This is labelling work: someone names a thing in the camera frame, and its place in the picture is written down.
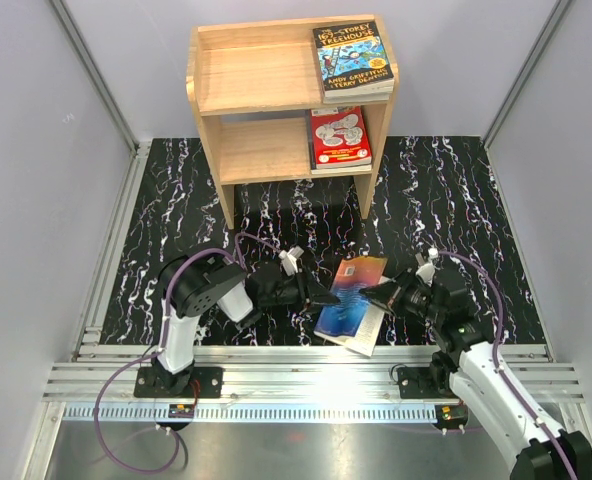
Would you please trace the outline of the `blue sunset cover book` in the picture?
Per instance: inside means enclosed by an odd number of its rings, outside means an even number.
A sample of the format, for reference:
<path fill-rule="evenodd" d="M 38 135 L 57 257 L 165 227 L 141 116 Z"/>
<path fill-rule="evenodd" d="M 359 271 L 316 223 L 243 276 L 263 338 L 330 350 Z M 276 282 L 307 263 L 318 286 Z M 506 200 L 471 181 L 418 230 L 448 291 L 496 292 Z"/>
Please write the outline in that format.
<path fill-rule="evenodd" d="M 314 334 L 354 353 L 371 357 L 385 312 L 372 305 L 360 291 L 385 282 L 386 265 L 384 257 L 360 256 L 342 260 L 331 289 L 339 303 L 322 309 Z"/>

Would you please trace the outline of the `red 13-storey treehouse book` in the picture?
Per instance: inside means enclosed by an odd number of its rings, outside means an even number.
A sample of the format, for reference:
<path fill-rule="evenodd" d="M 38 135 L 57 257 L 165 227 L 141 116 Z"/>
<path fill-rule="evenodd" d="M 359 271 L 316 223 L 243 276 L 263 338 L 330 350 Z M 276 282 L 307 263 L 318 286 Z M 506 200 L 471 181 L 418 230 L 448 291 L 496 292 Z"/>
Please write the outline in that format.
<path fill-rule="evenodd" d="M 372 150 L 360 106 L 313 109 L 305 119 L 313 173 L 371 167 Z"/>

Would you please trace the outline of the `purple 117-storey treehouse book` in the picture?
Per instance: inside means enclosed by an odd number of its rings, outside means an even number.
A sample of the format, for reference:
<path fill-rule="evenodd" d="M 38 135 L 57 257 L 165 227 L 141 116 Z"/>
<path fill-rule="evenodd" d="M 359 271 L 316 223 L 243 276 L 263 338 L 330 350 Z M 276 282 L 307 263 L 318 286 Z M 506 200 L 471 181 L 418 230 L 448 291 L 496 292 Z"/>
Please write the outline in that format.
<path fill-rule="evenodd" d="M 325 90 L 322 96 L 324 104 L 339 104 L 339 103 L 366 103 L 387 101 L 393 93 L 394 85 L 386 84 L 384 87 L 377 88 L 375 85 L 368 87 L 363 85 L 358 88 L 342 89 L 342 90 Z"/>

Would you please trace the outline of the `black 169-storey treehouse book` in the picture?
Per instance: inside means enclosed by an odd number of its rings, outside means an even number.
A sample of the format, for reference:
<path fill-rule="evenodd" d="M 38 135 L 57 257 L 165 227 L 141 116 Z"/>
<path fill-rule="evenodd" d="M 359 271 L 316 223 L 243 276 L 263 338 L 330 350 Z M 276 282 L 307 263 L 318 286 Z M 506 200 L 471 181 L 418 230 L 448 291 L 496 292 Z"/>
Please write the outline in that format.
<path fill-rule="evenodd" d="M 394 85 L 391 62 L 374 20 L 318 27 L 312 35 L 323 93 Z"/>

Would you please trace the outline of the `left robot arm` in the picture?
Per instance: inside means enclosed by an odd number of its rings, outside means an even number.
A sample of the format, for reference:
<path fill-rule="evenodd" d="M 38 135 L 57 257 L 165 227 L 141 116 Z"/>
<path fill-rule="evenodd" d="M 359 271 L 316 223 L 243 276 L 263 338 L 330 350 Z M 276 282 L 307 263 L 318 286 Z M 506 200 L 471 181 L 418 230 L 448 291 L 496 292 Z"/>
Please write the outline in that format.
<path fill-rule="evenodd" d="M 316 337 L 371 356 L 386 313 L 360 291 L 385 283 L 385 259 L 359 257 L 342 262 L 332 287 L 326 289 L 303 265 L 301 255 L 298 247 L 282 250 L 276 262 L 264 263 L 252 273 L 218 248 L 168 262 L 158 277 L 163 319 L 152 357 L 153 377 L 146 386 L 156 395 L 179 397 L 206 384 L 193 348 L 200 318 L 212 308 L 245 329 L 268 309 L 294 307 L 317 315 Z"/>

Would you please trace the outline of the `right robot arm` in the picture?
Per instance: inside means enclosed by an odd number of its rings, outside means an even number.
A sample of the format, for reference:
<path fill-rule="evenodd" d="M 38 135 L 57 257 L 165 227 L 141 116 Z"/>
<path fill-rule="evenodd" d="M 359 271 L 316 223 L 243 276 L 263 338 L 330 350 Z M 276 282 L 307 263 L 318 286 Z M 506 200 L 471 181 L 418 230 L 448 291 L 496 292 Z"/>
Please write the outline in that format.
<path fill-rule="evenodd" d="M 592 446 L 567 431 L 522 386 L 500 354 L 492 331 L 474 316 L 463 277 L 438 272 L 431 282 L 412 271 L 362 289 L 387 313 L 426 320 L 439 349 L 429 385 L 473 411 L 505 460 L 512 479 L 592 479 Z"/>

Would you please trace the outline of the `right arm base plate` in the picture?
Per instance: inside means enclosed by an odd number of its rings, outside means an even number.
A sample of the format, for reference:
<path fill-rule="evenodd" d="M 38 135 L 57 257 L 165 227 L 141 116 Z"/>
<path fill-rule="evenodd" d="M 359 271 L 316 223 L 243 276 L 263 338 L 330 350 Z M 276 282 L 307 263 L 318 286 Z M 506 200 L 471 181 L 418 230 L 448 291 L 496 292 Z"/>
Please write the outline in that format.
<path fill-rule="evenodd" d="M 410 367 L 403 364 L 390 369 L 390 379 L 396 384 L 403 400 L 454 399 L 455 395 L 440 386 L 428 367 Z"/>

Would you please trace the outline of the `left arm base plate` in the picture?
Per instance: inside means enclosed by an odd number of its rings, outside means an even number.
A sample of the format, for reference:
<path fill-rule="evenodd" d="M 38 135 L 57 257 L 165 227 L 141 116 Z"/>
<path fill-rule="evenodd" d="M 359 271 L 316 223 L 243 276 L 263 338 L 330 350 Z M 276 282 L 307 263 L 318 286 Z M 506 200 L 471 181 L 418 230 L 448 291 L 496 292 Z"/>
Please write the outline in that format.
<path fill-rule="evenodd" d="M 224 369 L 213 366 L 194 367 L 190 374 L 170 376 L 154 367 L 138 370 L 133 395 L 136 398 L 193 398 L 221 397 Z"/>

